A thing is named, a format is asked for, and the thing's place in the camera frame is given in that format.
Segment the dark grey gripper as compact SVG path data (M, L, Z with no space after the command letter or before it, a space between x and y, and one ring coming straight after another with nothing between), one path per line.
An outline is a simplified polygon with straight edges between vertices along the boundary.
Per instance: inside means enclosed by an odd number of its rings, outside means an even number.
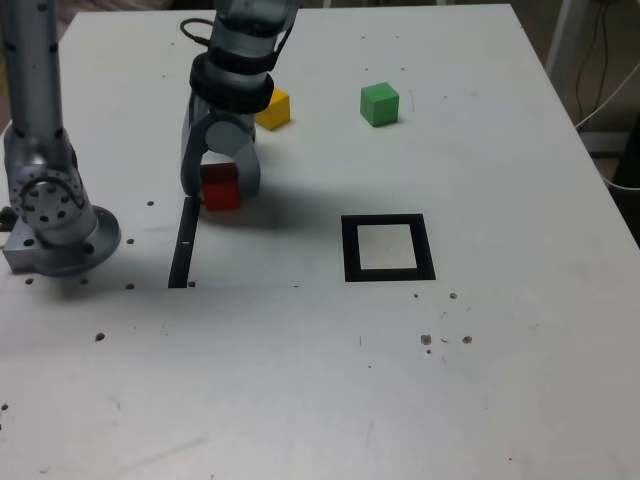
M254 114L224 110L192 94L182 135L180 180L184 193L190 197L200 197L200 166L203 155L210 150L233 160L243 198L257 195L261 167L254 140Z

